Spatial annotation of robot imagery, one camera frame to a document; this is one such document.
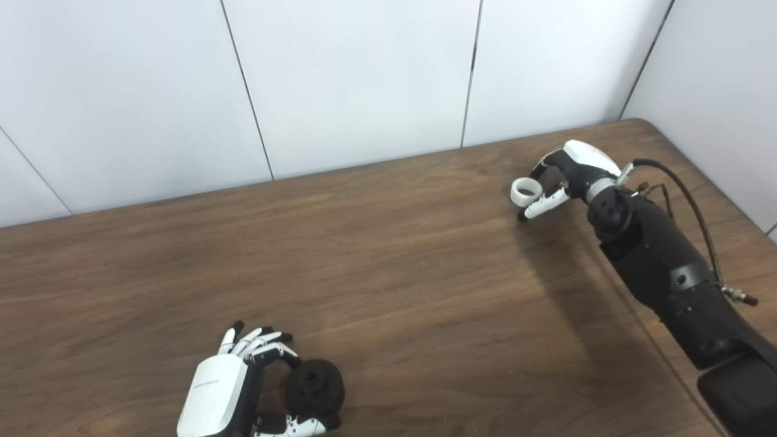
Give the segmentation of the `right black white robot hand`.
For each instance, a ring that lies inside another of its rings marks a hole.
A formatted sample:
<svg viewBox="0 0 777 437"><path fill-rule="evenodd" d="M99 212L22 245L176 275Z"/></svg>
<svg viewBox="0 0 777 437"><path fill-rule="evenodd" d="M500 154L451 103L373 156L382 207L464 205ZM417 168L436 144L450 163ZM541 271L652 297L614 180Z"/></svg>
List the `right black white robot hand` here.
<svg viewBox="0 0 777 437"><path fill-rule="evenodd" d="M544 191L540 177L551 167L560 171L562 180ZM622 170L600 149L569 140L561 149L544 155L527 177L514 180L511 200L519 207L517 220L530 221L569 199L590 202L600 191L616 185L621 176Z"/></svg>

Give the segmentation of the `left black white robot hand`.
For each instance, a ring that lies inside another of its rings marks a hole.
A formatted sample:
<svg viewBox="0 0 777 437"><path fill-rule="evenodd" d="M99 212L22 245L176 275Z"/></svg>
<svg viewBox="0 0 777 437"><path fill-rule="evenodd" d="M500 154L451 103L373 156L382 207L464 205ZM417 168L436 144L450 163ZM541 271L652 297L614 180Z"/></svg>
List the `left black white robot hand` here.
<svg viewBox="0 0 777 437"><path fill-rule="evenodd" d="M225 331L217 353L197 366L182 412L178 436L316 436L341 426L346 398L341 371L324 359L303 360L293 336L272 327L242 334L238 320ZM266 369L284 362L283 414L259 415Z"/></svg>

